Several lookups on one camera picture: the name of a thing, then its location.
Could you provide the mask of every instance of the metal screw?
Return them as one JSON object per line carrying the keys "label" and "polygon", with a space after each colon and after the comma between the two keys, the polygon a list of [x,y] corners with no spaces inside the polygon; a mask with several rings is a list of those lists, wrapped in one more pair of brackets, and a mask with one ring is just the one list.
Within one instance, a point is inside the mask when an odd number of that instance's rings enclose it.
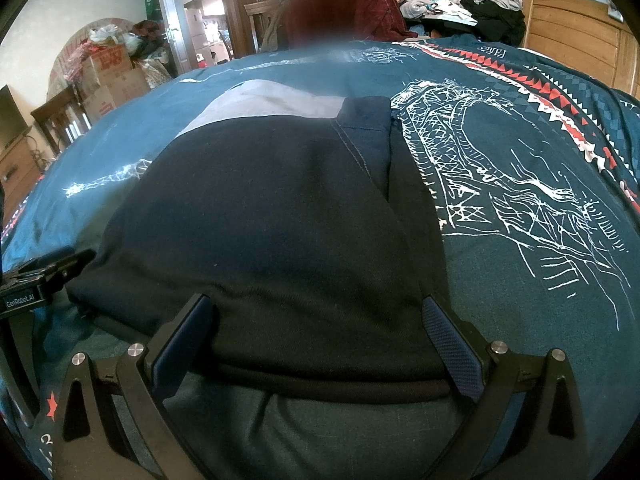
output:
{"label": "metal screw", "polygon": [[554,348],[551,351],[551,357],[556,361],[564,361],[566,359],[566,354],[559,348]]}
{"label": "metal screw", "polygon": [[504,341],[494,341],[491,343],[491,350],[496,354],[506,354],[509,347]]}
{"label": "metal screw", "polygon": [[127,349],[127,354],[131,357],[138,357],[143,351],[145,351],[145,346],[142,343],[133,343],[133,345]]}
{"label": "metal screw", "polygon": [[82,363],[84,363],[84,360],[86,359],[86,355],[84,355],[82,352],[78,352],[76,355],[74,355],[71,358],[71,362],[73,364],[75,364],[76,366],[81,365]]}

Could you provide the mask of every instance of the television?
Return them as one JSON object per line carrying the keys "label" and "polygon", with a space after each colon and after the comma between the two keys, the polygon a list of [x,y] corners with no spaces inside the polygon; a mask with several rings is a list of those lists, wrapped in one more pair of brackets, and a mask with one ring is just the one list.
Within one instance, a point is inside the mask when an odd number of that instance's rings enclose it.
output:
{"label": "television", "polygon": [[0,150],[26,129],[27,123],[15,105],[9,87],[5,85],[0,89]]}

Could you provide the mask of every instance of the wooden headboard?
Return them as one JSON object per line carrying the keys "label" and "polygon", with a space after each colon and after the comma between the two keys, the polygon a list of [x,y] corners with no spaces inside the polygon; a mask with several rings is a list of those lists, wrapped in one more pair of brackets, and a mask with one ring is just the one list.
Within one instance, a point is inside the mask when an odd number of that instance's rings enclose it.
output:
{"label": "wooden headboard", "polygon": [[640,98],[638,42],[594,0],[524,0],[522,46]]}

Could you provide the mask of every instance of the cardboard box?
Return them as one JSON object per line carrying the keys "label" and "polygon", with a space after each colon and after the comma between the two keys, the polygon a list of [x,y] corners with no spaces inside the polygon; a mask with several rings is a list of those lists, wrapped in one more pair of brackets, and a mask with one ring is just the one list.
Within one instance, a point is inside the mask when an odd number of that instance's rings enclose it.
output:
{"label": "cardboard box", "polygon": [[196,56],[198,54],[202,54],[202,57],[204,58],[204,61],[207,63],[207,66],[214,66],[216,64],[213,61],[213,54],[211,53],[211,51],[210,51],[208,46],[206,46],[205,48],[201,48],[199,50],[196,50]]}
{"label": "cardboard box", "polygon": [[82,92],[89,96],[100,86],[132,69],[129,54],[123,44],[91,54],[82,64]]}
{"label": "cardboard box", "polygon": [[205,34],[192,36],[191,41],[193,41],[193,47],[195,50],[200,50],[201,48],[209,47],[209,41],[207,41],[207,37]]}
{"label": "cardboard box", "polygon": [[84,110],[95,124],[111,110],[149,92],[145,74],[141,68],[128,70],[105,82],[84,101]]}

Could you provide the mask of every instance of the red star print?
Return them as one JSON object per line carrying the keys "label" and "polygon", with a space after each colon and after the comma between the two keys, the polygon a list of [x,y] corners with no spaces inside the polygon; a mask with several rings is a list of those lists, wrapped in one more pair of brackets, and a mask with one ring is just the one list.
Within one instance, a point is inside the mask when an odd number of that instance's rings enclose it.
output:
{"label": "red star print", "polygon": [[47,416],[50,416],[51,420],[55,422],[56,408],[58,407],[58,403],[56,402],[56,397],[53,396],[53,392],[51,393],[49,399],[47,399],[47,402],[49,403],[49,413],[47,413]]}

